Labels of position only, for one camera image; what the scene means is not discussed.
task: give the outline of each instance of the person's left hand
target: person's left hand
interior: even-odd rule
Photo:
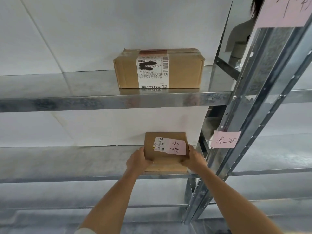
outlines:
[[[127,170],[141,175],[148,166],[152,165],[153,161],[146,160],[144,157],[144,147],[134,151],[127,161]]]

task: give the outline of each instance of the large cardboard box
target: large cardboard box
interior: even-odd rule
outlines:
[[[125,49],[114,67],[119,88],[199,88],[204,62],[195,48]]]
[[[153,146],[156,137],[183,140],[186,143],[186,154],[177,155],[160,151],[155,151]],[[187,168],[180,164],[181,161],[188,159],[189,148],[185,132],[147,132],[144,140],[144,155],[148,160],[154,161],[146,171],[187,171]]]

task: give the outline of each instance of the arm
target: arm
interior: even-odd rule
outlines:
[[[233,234],[283,233],[262,211],[217,177],[193,146],[189,145],[189,148],[190,159],[182,165],[204,180]]]
[[[89,228],[96,234],[119,234],[135,181],[153,162],[145,160],[143,147],[127,161],[122,178],[90,211],[79,228]]]

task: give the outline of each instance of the hand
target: hand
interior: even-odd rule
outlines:
[[[198,174],[204,167],[207,167],[207,161],[192,145],[189,145],[189,149],[190,159],[182,161],[181,164]]]
[[[137,176],[141,175],[153,161],[146,160],[144,157],[144,147],[135,150],[127,161],[127,170],[134,172]]]

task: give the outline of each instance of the white sleeve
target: white sleeve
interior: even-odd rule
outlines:
[[[96,233],[88,228],[80,228],[77,231],[75,231],[74,234],[96,234]]]

